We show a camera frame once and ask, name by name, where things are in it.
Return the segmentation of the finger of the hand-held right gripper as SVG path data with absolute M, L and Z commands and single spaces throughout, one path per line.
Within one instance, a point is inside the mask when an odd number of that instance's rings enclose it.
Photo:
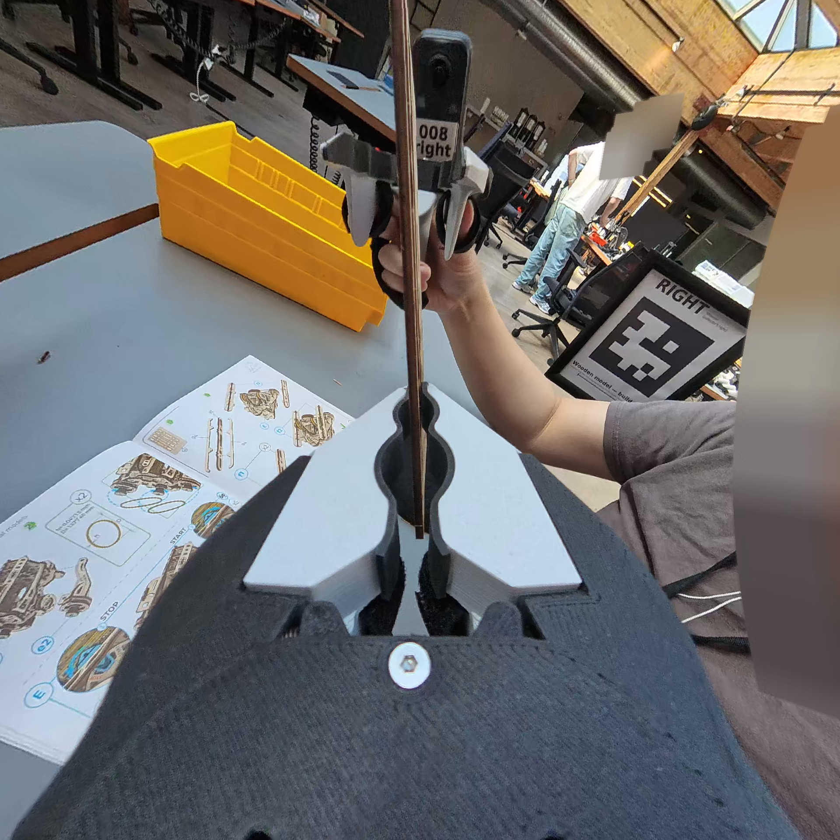
M 353 244 L 362 247 L 381 237 L 390 223 L 397 184 L 397 159 L 352 133 L 337 133 L 320 145 L 324 163 L 343 178 L 343 218 Z
M 443 194 L 444 259 L 474 246 L 481 230 L 480 199 L 487 193 L 492 174 L 470 148 L 463 148 L 461 170 Z

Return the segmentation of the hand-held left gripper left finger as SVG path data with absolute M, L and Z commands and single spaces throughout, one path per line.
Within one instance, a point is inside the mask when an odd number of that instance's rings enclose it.
M 398 389 L 313 452 L 244 585 L 337 608 L 352 635 L 391 636 L 406 576 L 396 500 L 385 475 L 401 449 Z

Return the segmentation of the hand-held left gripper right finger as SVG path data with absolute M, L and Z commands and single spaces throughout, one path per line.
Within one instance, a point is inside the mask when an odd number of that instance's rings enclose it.
M 519 451 L 430 384 L 423 426 L 429 633 L 470 634 L 497 602 L 579 592 L 581 574 Z

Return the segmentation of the laser-cut wooden parts sheet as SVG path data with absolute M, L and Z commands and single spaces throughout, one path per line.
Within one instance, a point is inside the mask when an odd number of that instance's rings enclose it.
M 406 405 L 412 516 L 417 539 L 425 535 L 426 438 L 422 418 L 423 305 L 421 238 L 419 234 L 416 100 L 410 26 L 406 1 L 391 1 L 392 74 L 395 99 L 395 148 L 403 272 L 403 308 L 406 331 Z

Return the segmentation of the person's right forearm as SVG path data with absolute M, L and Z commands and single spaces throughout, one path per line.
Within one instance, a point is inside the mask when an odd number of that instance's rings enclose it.
M 611 479 L 607 403 L 559 394 L 511 336 L 482 280 L 440 317 L 469 393 L 497 434 L 547 466 Z

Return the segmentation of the person's right hand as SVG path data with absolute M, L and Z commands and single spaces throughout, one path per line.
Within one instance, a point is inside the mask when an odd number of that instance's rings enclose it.
M 380 272 L 377 278 L 385 294 L 402 307 L 405 272 L 398 213 L 391 216 L 382 239 L 384 244 L 374 259 Z M 449 259 L 445 258 L 445 246 L 438 236 L 435 222 L 430 227 L 426 255 L 421 260 L 419 270 L 426 306 L 438 314 L 456 307 L 482 280 L 480 264 L 472 248 L 461 254 L 454 253 Z

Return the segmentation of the black office chair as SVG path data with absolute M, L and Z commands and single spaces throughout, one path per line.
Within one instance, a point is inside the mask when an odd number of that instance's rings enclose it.
M 517 150 L 504 140 L 495 139 L 481 149 L 479 157 L 490 171 L 490 182 L 477 199 L 479 233 L 476 251 L 486 243 L 491 226 L 498 220 L 505 207 L 524 187 L 527 187 L 536 168 L 523 160 Z
M 556 278 L 548 279 L 548 286 L 551 291 L 549 300 L 548 315 L 538 315 L 531 311 L 517 309 L 511 314 L 511 318 L 519 320 L 525 317 L 532 321 L 530 324 L 519 324 L 511 331 L 513 338 L 518 339 L 522 332 L 540 332 L 544 339 L 550 341 L 551 355 L 547 365 L 551 366 L 566 350 L 570 342 L 564 337 L 561 323 L 572 310 L 578 298 L 577 290 L 570 290 L 570 282 L 577 269 L 583 269 L 585 261 L 577 253 L 572 252 L 565 266 Z

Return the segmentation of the grey office desk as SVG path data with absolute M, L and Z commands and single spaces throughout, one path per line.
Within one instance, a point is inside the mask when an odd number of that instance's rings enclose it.
M 344 126 L 382 151 L 394 152 L 394 96 L 357 70 L 290 55 L 287 68 L 305 86 L 302 107 L 330 127 Z

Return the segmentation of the yellow plastic bin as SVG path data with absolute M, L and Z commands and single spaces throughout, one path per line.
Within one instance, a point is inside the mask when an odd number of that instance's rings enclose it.
M 148 141 L 164 239 L 345 328 L 378 326 L 386 296 L 345 193 L 234 122 Z

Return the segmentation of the black framed marker sign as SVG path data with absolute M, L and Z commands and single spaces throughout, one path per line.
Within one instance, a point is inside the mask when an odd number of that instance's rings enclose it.
M 595 310 L 546 378 L 585 400 L 684 401 L 741 358 L 752 297 L 636 247 L 574 294 Z

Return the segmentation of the illustrated instruction booklet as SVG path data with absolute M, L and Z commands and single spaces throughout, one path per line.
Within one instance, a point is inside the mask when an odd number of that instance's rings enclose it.
M 5 520 L 2 742 L 66 762 L 182 567 L 352 421 L 247 356 Z

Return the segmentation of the metal duct pipe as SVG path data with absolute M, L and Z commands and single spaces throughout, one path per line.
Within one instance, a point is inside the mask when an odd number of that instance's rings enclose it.
M 649 97 L 646 88 L 570 14 L 554 12 L 545 2 L 486 1 L 485 5 L 524 34 L 602 108 L 627 112 Z

